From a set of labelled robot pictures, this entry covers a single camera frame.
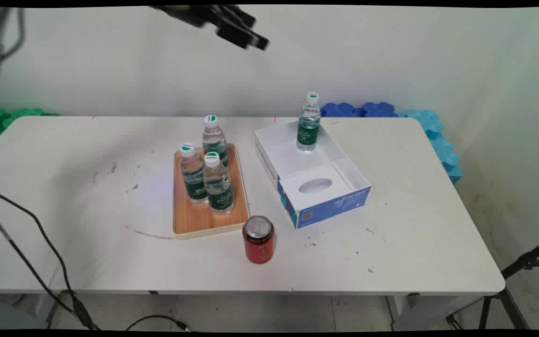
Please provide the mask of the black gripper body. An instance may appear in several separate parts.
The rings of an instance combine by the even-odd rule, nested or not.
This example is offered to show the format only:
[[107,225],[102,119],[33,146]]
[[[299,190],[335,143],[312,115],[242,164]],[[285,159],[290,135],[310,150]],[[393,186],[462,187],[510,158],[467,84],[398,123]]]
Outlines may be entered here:
[[225,23],[225,18],[216,5],[150,6],[150,8],[197,28],[202,28],[208,23],[214,26]]

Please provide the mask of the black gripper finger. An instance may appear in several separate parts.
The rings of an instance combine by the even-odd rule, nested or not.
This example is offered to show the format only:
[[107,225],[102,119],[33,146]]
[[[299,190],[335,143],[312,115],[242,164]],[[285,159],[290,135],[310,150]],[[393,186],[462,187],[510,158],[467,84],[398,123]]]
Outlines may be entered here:
[[247,28],[253,28],[256,18],[243,11],[238,5],[223,5],[223,12],[231,17],[234,22]]
[[216,35],[220,38],[247,49],[250,46],[265,51],[270,41],[253,31],[253,26],[257,20],[231,21],[218,20],[216,22]]

